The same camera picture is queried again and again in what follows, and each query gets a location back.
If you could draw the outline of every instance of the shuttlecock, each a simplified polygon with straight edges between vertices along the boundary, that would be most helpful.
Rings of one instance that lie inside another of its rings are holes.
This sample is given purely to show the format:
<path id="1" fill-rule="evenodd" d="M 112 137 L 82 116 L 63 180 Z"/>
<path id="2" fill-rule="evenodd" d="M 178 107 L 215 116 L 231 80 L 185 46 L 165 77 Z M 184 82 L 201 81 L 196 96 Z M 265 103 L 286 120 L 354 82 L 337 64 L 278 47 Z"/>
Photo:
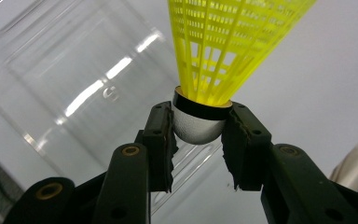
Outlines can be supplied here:
<path id="1" fill-rule="evenodd" d="M 225 117 L 195 112 L 205 107 L 227 117 L 232 95 L 315 1 L 169 0 L 181 83 L 175 97 L 194 103 L 174 99 L 176 134 L 193 144 L 217 138 Z"/>

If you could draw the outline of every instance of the shuttlecock cork base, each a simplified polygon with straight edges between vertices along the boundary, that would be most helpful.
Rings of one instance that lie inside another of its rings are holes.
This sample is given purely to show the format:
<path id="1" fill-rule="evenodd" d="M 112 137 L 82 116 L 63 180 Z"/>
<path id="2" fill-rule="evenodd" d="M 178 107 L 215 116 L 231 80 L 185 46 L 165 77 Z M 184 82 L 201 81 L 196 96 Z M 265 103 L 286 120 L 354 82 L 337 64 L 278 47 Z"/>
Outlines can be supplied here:
<path id="1" fill-rule="evenodd" d="M 176 87 L 173 96 L 173 129 L 176 135 L 194 145 L 203 145 L 216 139 L 225 126 L 232 103 L 221 106 L 202 105 L 191 101 Z"/>

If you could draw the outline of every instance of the black band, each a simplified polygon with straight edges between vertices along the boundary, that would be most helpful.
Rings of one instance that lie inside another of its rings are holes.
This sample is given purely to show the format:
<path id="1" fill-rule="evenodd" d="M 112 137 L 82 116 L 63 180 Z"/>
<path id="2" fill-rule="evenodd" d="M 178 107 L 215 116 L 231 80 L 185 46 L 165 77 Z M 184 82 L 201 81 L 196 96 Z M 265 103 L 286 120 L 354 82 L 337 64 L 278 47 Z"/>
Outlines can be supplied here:
<path id="1" fill-rule="evenodd" d="M 187 113 L 188 115 L 197 117 L 199 119 L 208 120 L 223 120 L 228 116 L 229 111 L 232 108 L 228 107 L 215 107 L 209 105 L 202 105 L 185 98 L 183 95 L 175 91 L 172 103 L 176 108 Z"/>

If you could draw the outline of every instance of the yellow plastic mesh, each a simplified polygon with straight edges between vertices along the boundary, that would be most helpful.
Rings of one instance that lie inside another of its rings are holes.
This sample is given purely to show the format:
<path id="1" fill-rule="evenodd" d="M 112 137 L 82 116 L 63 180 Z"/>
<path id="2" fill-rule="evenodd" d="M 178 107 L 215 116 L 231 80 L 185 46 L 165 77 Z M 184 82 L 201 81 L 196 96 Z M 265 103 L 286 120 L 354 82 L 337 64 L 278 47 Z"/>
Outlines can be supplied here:
<path id="1" fill-rule="evenodd" d="M 168 0 L 184 96 L 225 104 L 316 0 Z"/>

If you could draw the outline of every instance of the transparent plastic box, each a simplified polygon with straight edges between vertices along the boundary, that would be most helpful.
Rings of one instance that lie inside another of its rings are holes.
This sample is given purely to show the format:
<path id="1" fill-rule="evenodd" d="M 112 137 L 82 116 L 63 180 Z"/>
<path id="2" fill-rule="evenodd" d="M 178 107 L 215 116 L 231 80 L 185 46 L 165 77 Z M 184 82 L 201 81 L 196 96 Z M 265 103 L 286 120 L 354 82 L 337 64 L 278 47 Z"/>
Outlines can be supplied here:
<path id="1" fill-rule="evenodd" d="M 24 189 L 104 172 L 177 85 L 173 49 L 125 1 L 0 1 L 0 164 Z M 173 192 L 220 143 L 178 146 Z"/>

